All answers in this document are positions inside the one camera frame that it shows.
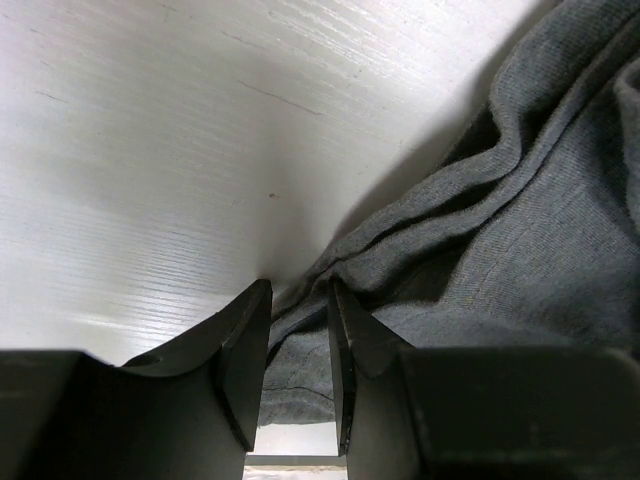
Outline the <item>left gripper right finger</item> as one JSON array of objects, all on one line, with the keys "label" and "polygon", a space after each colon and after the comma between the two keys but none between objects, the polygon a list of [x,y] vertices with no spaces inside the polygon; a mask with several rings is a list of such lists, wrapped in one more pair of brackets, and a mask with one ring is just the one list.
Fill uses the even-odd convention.
[{"label": "left gripper right finger", "polygon": [[639,364],[612,348],[420,349],[328,290],[352,479],[635,479]]}]

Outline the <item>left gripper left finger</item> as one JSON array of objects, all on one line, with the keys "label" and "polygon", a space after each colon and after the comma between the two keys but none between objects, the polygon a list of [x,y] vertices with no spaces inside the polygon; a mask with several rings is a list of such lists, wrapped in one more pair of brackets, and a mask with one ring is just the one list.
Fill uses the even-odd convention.
[{"label": "left gripper left finger", "polygon": [[1,354],[5,479],[239,479],[255,445],[272,287],[121,366],[74,350]]}]

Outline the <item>grey shorts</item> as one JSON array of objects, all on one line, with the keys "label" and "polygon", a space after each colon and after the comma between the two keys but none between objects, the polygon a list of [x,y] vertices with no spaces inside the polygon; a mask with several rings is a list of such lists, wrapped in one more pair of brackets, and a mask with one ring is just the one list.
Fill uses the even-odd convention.
[{"label": "grey shorts", "polygon": [[639,5],[565,1],[512,50],[442,166],[276,308],[259,421],[334,417],[327,290],[418,347],[639,349]]}]

